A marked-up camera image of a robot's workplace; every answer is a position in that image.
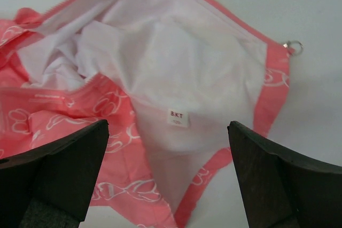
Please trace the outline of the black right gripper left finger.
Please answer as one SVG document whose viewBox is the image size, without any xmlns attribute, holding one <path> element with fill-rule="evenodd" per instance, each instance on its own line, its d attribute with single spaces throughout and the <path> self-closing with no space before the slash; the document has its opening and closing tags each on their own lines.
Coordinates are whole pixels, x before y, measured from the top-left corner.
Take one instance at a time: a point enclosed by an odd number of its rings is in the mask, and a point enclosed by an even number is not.
<svg viewBox="0 0 342 228">
<path fill-rule="evenodd" d="M 107 148 L 106 120 L 1 159 L 1 227 L 79 227 Z"/>
</svg>

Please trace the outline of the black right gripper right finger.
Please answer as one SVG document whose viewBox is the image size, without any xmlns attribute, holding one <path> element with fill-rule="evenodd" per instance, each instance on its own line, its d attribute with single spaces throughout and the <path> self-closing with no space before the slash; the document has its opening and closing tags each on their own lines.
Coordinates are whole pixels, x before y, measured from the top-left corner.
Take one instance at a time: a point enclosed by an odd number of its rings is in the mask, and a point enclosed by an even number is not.
<svg viewBox="0 0 342 228">
<path fill-rule="evenodd" d="M 341 227 L 341 167 L 232 121 L 232 159 L 249 227 Z"/>
</svg>

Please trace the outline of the pink hooded jacket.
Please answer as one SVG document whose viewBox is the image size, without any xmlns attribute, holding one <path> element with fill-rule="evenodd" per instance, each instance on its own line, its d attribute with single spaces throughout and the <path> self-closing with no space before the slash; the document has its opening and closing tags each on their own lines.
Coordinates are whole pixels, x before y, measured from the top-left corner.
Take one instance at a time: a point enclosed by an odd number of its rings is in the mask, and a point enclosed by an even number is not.
<svg viewBox="0 0 342 228">
<path fill-rule="evenodd" d="M 1 157 L 109 124 L 91 198 L 139 227 L 185 227 L 232 161 L 227 126 L 267 136 L 289 52 L 215 0 L 66 0 L 1 20 Z"/>
</svg>

